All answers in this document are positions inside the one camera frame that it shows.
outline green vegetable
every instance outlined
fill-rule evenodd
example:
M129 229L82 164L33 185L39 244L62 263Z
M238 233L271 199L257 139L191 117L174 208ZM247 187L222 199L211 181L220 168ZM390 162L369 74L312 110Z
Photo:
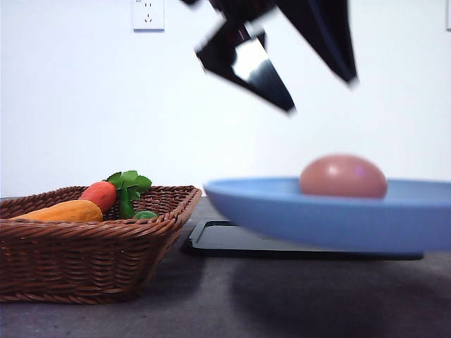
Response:
M158 215L155 213L152 213L151 211L148 211L148 210L139 211L133 216L133 218L135 218L137 220L142 220L142 219L146 219L146 218L154 218L154 217L158 217Z
M135 214L128 190L119 191L119 218L127 220Z
M106 179L116 187L119 197L119 217L132 218L135 214L132 201L140 199L141 194L149 190L152 181L145 176L138 175L136 170L118 172Z

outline white wall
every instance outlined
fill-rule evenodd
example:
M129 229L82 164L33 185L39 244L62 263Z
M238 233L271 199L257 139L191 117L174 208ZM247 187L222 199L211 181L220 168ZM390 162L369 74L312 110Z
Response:
M136 169L157 185L298 175L359 154L388 177L451 180L445 0L351 0L360 83L346 87L289 22L262 22L297 113L205 75L193 48L220 17L166 0L166 31L134 33L129 0L1 1L1 195Z

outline robotic arm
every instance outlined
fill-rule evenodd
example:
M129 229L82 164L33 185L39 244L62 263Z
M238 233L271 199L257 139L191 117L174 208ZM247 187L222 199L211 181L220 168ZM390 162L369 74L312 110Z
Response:
M192 5L199 0L181 0ZM277 6L326 65L346 83L357 77L347 0L209 0L225 23L199 50L205 69L240 85L288 112L295 107L265 50L265 33L252 36L245 24Z

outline orange vegetable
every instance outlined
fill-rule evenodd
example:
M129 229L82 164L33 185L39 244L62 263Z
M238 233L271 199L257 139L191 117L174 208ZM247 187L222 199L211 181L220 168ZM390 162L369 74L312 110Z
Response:
M79 199L94 202L105 213L116 201L116 187L107 181L91 184Z
M26 220L53 220L60 222L101 222L103 220L103 213L94 202L80 199L61 202L48 208L16 216L13 219L21 218Z

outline green pepper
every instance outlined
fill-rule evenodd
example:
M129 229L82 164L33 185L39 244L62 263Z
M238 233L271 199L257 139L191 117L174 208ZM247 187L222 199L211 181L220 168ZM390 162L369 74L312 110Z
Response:
M143 210L143 211L139 211L137 212L133 218L136 218L137 220L142 220L142 219L146 219L146 218L154 218L157 217L158 215L155 213L152 213L151 211L148 210Z
M119 218L127 220L132 218L135 214L132 201L130 200L130 193L128 190L123 189L119 191Z

